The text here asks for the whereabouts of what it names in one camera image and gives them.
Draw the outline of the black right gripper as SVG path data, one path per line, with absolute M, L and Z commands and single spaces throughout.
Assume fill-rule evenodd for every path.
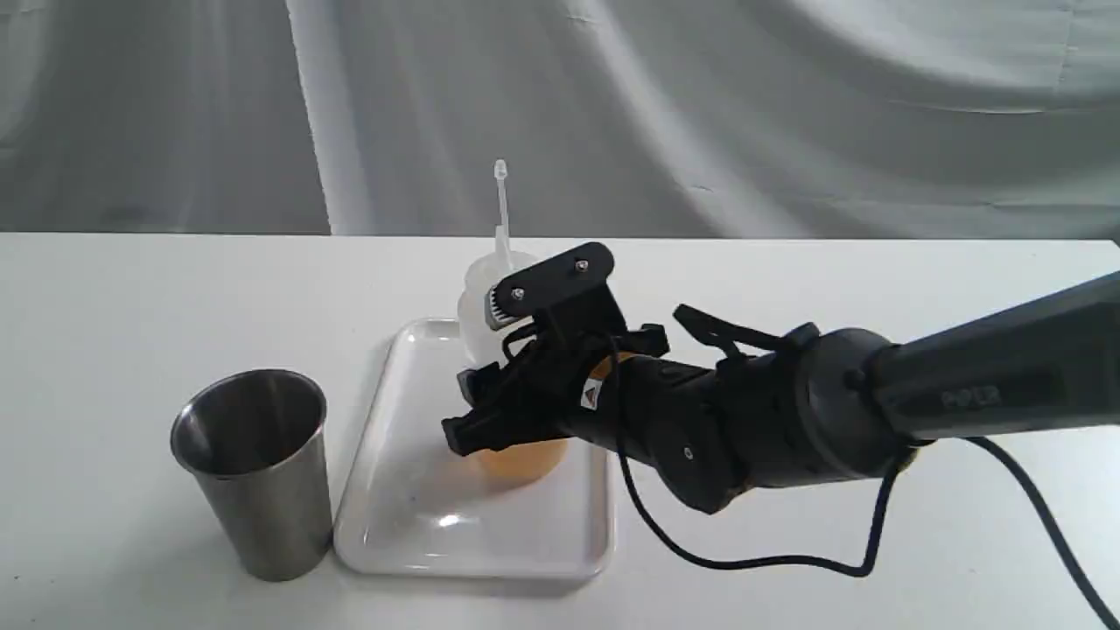
M 508 364 L 465 368 L 457 376 L 469 408 L 441 421 L 445 443 L 459 456 L 566 438 L 615 453 L 620 388 L 613 369 L 668 351 L 668 334 L 656 324 L 612 339 L 592 333 L 573 351 L 531 340 Z

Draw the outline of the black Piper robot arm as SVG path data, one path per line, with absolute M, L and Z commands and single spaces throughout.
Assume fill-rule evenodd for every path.
M 713 515 L 752 489 L 884 478 L 921 442 L 1117 423 L 1117 274 L 895 344 L 805 324 L 773 336 L 680 304 L 715 367 L 668 360 L 629 331 L 604 275 L 524 270 L 489 305 L 535 335 L 507 365 L 460 376 L 452 453 L 577 438 L 652 467 Z

